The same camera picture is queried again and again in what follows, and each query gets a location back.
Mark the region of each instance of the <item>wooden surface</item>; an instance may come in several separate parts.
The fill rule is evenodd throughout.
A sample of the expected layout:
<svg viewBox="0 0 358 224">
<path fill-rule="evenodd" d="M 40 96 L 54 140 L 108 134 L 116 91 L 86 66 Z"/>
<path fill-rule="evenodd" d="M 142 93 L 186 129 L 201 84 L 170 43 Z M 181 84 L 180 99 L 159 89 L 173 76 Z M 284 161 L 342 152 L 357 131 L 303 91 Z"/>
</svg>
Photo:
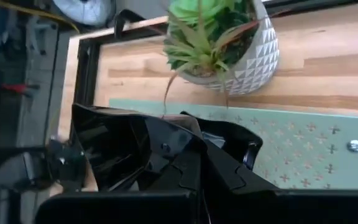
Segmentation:
<svg viewBox="0 0 358 224">
<path fill-rule="evenodd" d="M 160 17 L 133 27 L 166 20 Z M 280 65 L 272 81 L 245 96 L 232 96 L 230 106 L 307 111 L 358 116 L 358 4 L 273 19 Z M 59 134 L 68 136 L 78 61 L 78 41 L 112 29 L 73 37 L 68 49 Z M 105 45 L 99 58 L 94 102 L 110 98 L 163 100 L 172 74 L 161 54 L 161 37 Z M 168 101 L 223 105 L 224 97 L 177 78 Z"/>
</svg>

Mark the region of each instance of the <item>black frame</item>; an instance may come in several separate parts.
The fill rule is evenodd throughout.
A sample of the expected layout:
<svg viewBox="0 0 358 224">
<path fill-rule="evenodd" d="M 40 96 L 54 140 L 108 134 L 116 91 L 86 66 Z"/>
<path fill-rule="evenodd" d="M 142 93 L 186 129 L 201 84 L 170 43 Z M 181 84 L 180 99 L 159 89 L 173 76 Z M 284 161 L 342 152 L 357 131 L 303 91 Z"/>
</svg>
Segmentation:
<svg viewBox="0 0 358 224">
<path fill-rule="evenodd" d="M 280 14 L 280 17 L 282 17 L 357 3 L 358 0 L 271 0 L 264 2 L 264 5 L 268 15 L 280 12 L 285 9 L 290 9 L 288 12 Z M 117 15 L 117 21 L 141 21 L 142 18 L 139 15 L 128 10 L 125 11 L 126 12 L 124 12 L 124 15 L 120 15 L 121 13 Z M 166 22 L 154 24 L 151 26 L 157 28 L 158 30 L 167 30 L 168 27 Z M 149 27 L 140 27 L 137 29 L 124 30 L 119 34 L 117 34 L 116 29 L 114 34 L 80 40 L 80 46 L 78 47 L 78 68 L 74 92 L 74 103 L 79 103 L 85 106 L 93 105 L 94 89 L 96 86 L 96 77 L 98 74 L 99 51 L 101 45 L 158 35 L 160 34 L 153 31 Z"/>
</svg>

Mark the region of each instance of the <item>glossy black cover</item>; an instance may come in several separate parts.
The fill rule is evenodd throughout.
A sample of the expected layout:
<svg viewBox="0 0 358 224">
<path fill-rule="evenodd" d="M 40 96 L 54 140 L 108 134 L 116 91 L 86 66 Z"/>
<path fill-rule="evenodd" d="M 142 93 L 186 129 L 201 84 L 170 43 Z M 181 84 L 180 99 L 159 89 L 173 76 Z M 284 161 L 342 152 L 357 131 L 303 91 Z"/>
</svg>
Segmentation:
<svg viewBox="0 0 358 224">
<path fill-rule="evenodd" d="M 256 156 L 263 145 L 263 140 L 258 135 L 235 123 L 201 119 L 186 111 L 182 111 L 181 114 L 197 119 L 205 140 L 221 142 L 221 149 L 246 165 L 248 169 L 254 168 Z"/>
<path fill-rule="evenodd" d="M 65 193 L 44 202 L 36 223 L 198 223 L 201 156 L 206 144 L 181 126 L 135 112 L 73 105 L 76 138 L 99 192 Z M 150 166 L 151 155 L 167 164 Z M 136 190 L 129 188 L 135 184 Z"/>
</svg>

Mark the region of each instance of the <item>cross pattern cutout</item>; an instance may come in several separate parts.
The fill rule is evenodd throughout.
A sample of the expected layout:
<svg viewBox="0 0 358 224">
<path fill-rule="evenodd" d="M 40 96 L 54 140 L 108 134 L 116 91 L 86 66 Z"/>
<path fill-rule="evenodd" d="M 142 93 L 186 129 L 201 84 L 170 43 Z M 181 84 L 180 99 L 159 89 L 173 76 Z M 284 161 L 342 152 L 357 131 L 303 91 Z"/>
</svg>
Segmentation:
<svg viewBox="0 0 358 224">
<path fill-rule="evenodd" d="M 236 116 L 235 118 L 237 123 L 240 123 L 242 121 L 242 118 L 240 117 L 240 115 Z"/>
<path fill-rule="evenodd" d="M 339 127 L 337 127 L 336 125 L 332 126 L 332 127 L 330 128 L 330 130 L 331 130 L 331 133 L 332 133 L 332 134 L 336 134 L 337 132 L 340 131 Z"/>
<path fill-rule="evenodd" d="M 304 167 L 305 169 L 310 169 L 310 168 L 312 168 L 312 165 L 311 165 L 310 162 L 305 162 L 305 164 L 303 165 L 303 167 Z"/>
<path fill-rule="evenodd" d="M 294 137 L 296 137 L 297 140 L 302 140 L 304 138 L 304 136 L 302 135 L 301 131 L 298 131 L 296 134 L 293 135 Z"/>
<path fill-rule="evenodd" d="M 329 153 L 332 155 L 332 154 L 334 154 L 334 152 L 337 151 L 338 149 L 335 147 L 334 144 L 331 144 L 331 145 L 328 147 L 328 150 L 329 150 Z"/>
<path fill-rule="evenodd" d="M 285 165 L 289 165 L 290 163 L 292 162 L 292 160 L 291 159 L 289 159 L 289 158 L 284 158 L 284 164 Z"/>
<path fill-rule="evenodd" d="M 269 177 L 269 171 L 268 170 L 264 170 L 264 175 L 265 175 L 265 179 L 267 179 Z"/>
<path fill-rule="evenodd" d="M 251 119 L 253 125 L 257 124 L 259 121 L 255 117 Z"/>
<path fill-rule="evenodd" d="M 326 170 L 328 174 L 332 174 L 334 172 L 334 166 L 332 164 L 328 164 L 328 166 L 326 166 Z"/>
<path fill-rule="evenodd" d="M 294 124 L 293 122 L 289 122 L 289 123 L 287 124 L 287 128 L 288 128 L 288 130 L 292 130 L 292 129 L 295 128 L 295 124 Z"/>
<path fill-rule="evenodd" d="M 278 137 L 281 137 L 284 135 L 284 132 L 281 130 L 281 129 L 278 129 L 275 134 L 278 136 Z"/>
<path fill-rule="evenodd" d="M 280 178 L 283 180 L 283 182 L 290 180 L 289 176 L 287 176 L 286 174 L 281 175 Z"/>
<path fill-rule="evenodd" d="M 277 154 L 280 154 L 283 151 L 283 149 L 280 146 L 275 146 L 275 149 Z"/>
<path fill-rule="evenodd" d="M 317 142 L 319 142 L 320 144 L 324 143 L 325 141 L 327 141 L 327 137 L 321 133 L 318 137 L 316 137 Z"/>
<path fill-rule="evenodd" d="M 289 139 L 287 139 L 287 140 L 284 142 L 284 145 L 285 145 L 286 147 L 291 147 L 291 146 L 292 146 L 292 141 L 289 140 Z"/>
<path fill-rule="evenodd" d="M 306 144 L 303 147 L 305 147 L 308 151 L 313 149 L 313 145 L 310 142 L 306 142 Z"/>
<path fill-rule="evenodd" d="M 314 131 L 316 129 L 316 125 L 313 123 L 310 123 L 308 125 L 306 125 L 306 129 L 310 132 Z"/>
<path fill-rule="evenodd" d="M 299 175 L 301 175 L 301 173 L 299 172 L 299 170 L 297 169 L 297 168 L 293 168 L 293 174 L 295 175 L 295 176 L 299 176 Z"/>
<path fill-rule="evenodd" d="M 324 178 L 323 175 L 321 175 L 319 172 L 317 172 L 314 177 L 315 177 L 315 180 L 322 180 Z"/>
<path fill-rule="evenodd" d="M 308 187 L 311 185 L 311 183 L 306 178 L 301 180 L 301 183 L 303 184 L 303 187 Z"/>
</svg>

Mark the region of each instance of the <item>white geometric pot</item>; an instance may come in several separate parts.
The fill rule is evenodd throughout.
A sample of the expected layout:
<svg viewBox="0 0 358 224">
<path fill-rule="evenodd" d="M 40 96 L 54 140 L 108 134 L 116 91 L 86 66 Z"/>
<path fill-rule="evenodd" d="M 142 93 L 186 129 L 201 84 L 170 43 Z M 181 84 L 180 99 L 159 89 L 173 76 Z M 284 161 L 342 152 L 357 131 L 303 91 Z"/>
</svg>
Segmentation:
<svg viewBox="0 0 358 224">
<path fill-rule="evenodd" d="M 251 45 L 242 58 L 231 69 L 238 81 L 232 75 L 225 74 L 226 89 L 230 95 L 250 93 L 267 83 L 276 70 L 278 63 L 277 37 L 266 8 L 261 0 L 252 0 L 259 22 Z M 201 78 L 180 73 L 179 76 L 194 84 L 203 85 L 216 91 L 223 91 L 223 86 L 217 76 Z"/>
</svg>

